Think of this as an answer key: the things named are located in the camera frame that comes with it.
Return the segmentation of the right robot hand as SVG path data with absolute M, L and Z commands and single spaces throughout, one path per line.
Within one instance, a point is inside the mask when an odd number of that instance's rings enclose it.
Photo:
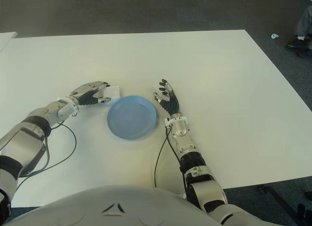
M 179 101 L 171 84 L 167 80 L 162 79 L 159 82 L 159 85 L 159 91 L 162 93 L 163 96 L 165 96 L 165 98 L 163 98 L 157 92 L 154 92 L 154 99 L 169 114 L 170 117 L 181 114 Z

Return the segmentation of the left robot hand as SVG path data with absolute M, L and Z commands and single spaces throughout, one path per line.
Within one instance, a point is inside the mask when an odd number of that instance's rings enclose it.
M 96 105 L 111 101 L 110 97 L 104 96 L 104 89 L 110 87 L 107 82 L 95 81 L 85 83 L 69 94 L 69 98 L 78 106 Z

